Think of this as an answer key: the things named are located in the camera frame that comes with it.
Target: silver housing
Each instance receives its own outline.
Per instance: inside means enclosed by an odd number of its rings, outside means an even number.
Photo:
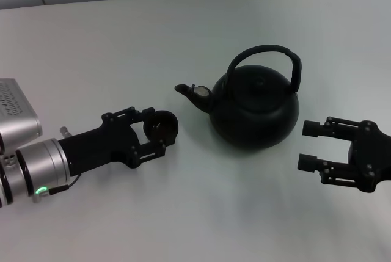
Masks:
[[[34,192],[41,187],[58,187],[69,181],[67,157],[56,139],[20,148],[19,152],[26,163]]]
[[[15,79],[0,79],[0,155],[42,135],[42,127]]]
[[[26,198],[28,196],[26,180],[24,179],[22,168],[20,167],[18,159],[16,158],[15,154],[3,157],[1,159],[0,165],[3,166],[5,176],[7,177],[7,181],[11,189],[13,201],[15,202],[18,199]],[[1,189],[3,189],[3,193],[4,193],[4,188],[2,187],[1,182],[0,182],[0,186]],[[1,203],[4,206],[7,204],[7,200],[5,199],[5,196],[3,197],[4,199],[1,200]]]

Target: kettle body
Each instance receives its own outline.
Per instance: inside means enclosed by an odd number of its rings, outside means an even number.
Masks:
[[[293,62],[291,82],[261,65],[236,66],[245,58],[266,51],[286,54]],[[268,148],[283,141],[299,117],[297,91],[301,60],[289,49],[262,45],[239,54],[212,91],[205,86],[177,85],[175,90],[209,113],[216,131],[241,148]]]

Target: white table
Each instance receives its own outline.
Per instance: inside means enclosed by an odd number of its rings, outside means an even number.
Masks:
[[[304,120],[370,119],[391,134],[390,0],[114,0],[0,11],[1,77],[43,125],[81,133],[129,106],[177,115],[167,154],[110,164],[69,191],[0,209],[0,259],[14,261],[390,261],[391,182],[374,194],[325,186],[300,153],[346,161],[349,143],[301,136]],[[246,154],[174,91],[212,87],[230,61],[278,44],[303,63],[301,113],[281,144]],[[275,68],[281,54],[245,62]]]

